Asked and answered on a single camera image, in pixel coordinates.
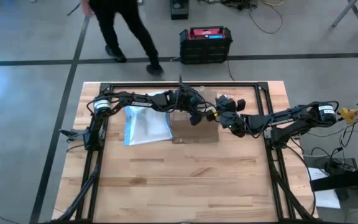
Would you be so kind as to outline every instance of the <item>plastic bag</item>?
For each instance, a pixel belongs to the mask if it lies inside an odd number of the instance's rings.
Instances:
[[[152,96],[161,92],[149,93],[149,95]],[[139,106],[126,106],[124,109],[126,112],[125,146],[173,138],[167,113]]]

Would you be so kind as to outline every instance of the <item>black crate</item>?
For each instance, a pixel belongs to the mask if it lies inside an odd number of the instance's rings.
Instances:
[[[223,39],[189,39],[186,29],[180,33],[180,58],[184,64],[223,63],[227,60],[231,31],[224,27],[197,27],[192,29],[222,29]]]

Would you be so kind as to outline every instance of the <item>wooden tabletop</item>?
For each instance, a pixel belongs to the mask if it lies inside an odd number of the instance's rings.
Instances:
[[[75,129],[89,125],[91,117],[86,104],[98,94],[99,84],[84,83]],[[274,111],[289,108],[284,83],[268,82],[268,85]],[[240,113],[258,113],[253,88],[211,89],[235,100],[245,99],[245,111]],[[114,91],[122,90],[148,93],[161,88],[116,88]],[[124,124],[124,110],[110,117],[94,222],[277,221],[263,138],[238,138],[219,127],[219,142],[215,143],[160,141],[124,146]],[[78,140],[70,147],[80,144]],[[300,153],[292,142],[288,145]],[[313,194],[306,169],[290,150],[283,150],[283,154],[291,190],[310,212]],[[83,147],[67,153],[53,218],[59,217],[79,192],[85,159]],[[288,216],[282,192],[281,195]],[[88,203],[85,203],[84,217],[87,211]]]

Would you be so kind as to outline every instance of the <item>gray floor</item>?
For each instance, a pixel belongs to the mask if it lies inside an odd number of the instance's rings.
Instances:
[[[0,62],[8,60],[71,60],[80,36],[84,15],[66,14],[77,0],[0,0]],[[283,27],[275,35],[259,31],[248,11],[238,12],[222,5],[191,1],[190,18],[171,21],[169,1],[146,0],[140,7],[144,24],[152,34],[161,57],[179,55],[178,33],[191,26],[226,26],[234,42],[231,55],[345,54],[358,53],[358,20],[349,14],[335,28],[332,21],[346,0],[286,0],[277,10]],[[268,30],[279,25],[271,8],[261,5],[252,12]],[[129,58],[145,57],[120,16],[116,30],[121,48]],[[95,18],[89,22],[81,59],[108,58]],[[162,63],[163,78],[146,74],[146,63],[79,65],[75,72],[63,128],[71,128],[83,82],[230,80],[227,63],[182,65]],[[314,100],[338,100],[341,106],[355,108],[358,99],[358,57],[285,60],[235,60],[230,69],[236,80],[284,80],[290,104]],[[56,121],[60,100],[71,65],[0,66],[0,216],[28,223]],[[342,128],[312,130],[329,134]],[[315,138],[304,135],[301,143],[309,154],[315,146],[331,152],[338,136]],[[60,138],[47,188],[40,221],[50,219],[65,160],[65,138]],[[358,164],[358,134],[347,157]],[[358,210],[318,208],[321,218],[358,223]]]

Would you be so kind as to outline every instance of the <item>black metal frame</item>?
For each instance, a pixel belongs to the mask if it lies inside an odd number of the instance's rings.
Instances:
[[[113,88],[147,88],[147,87],[166,87],[166,88],[178,88],[179,84],[176,82],[161,82],[161,83],[110,83],[113,85]],[[242,86],[242,87],[252,87],[255,90],[255,96],[257,100],[257,107],[259,111],[259,115],[264,115],[264,107],[262,104],[262,97],[261,97],[261,91],[263,91],[265,95],[265,99],[267,102],[267,110],[268,113],[273,113],[273,105],[272,100],[270,98],[269,93],[269,85],[267,82],[185,82],[184,84],[189,86],[207,86],[207,87],[225,87],[225,86]],[[96,161],[96,165],[94,168],[94,171],[90,176],[90,170],[91,170],[91,160],[93,156],[93,151],[88,151],[86,162],[85,162],[85,168],[83,173],[83,180],[82,180],[82,191],[81,194],[86,194],[86,192],[89,190],[90,185],[93,185],[92,193],[91,193],[91,199],[90,199],[90,205],[88,210],[88,217],[87,221],[92,223],[93,215],[94,215],[94,209],[96,205],[96,196],[98,193],[98,185],[99,185],[99,176],[101,172],[101,163],[103,161],[103,151],[104,151],[104,143],[105,143],[105,135],[108,128],[108,119],[106,119],[104,125],[103,125],[103,134],[102,134],[102,148],[98,151],[98,158]],[[265,141],[265,149],[267,154],[267,160],[268,160],[268,168],[270,172],[270,180],[272,182],[272,190],[273,190],[273,198],[275,202],[278,222],[270,222],[270,223],[331,223],[331,222],[324,222],[318,219],[313,218],[310,214],[307,213],[305,208],[300,204],[300,202],[296,199],[296,197],[292,194],[289,184],[288,184],[288,177],[287,177],[287,171],[285,168],[283,153],[281,149],[273,149],[271,144],[269,144],[269,139],[267,139],[264,136]],[[280,172],[276,169],[274,161],[273,161],[273,155],[272,151],[276,150],[277,152],[277,161],[280,167]],[[289,218],[285,218],[283,214],[283,208],[280,200],[280,192],[278,191],[278,185],[281,186],[282,190],[285,193],[285,201],[287,203],[288,207],[288,216]],[[76,206],[76,217],[75,220],[83,220],[82,213],[83,213],[83,204],[84,204],[85,197],[82,197],[82,199],[79,201],[78,205]],[[295,216],[295,210],[299,213],[302,220],[296,219]]]

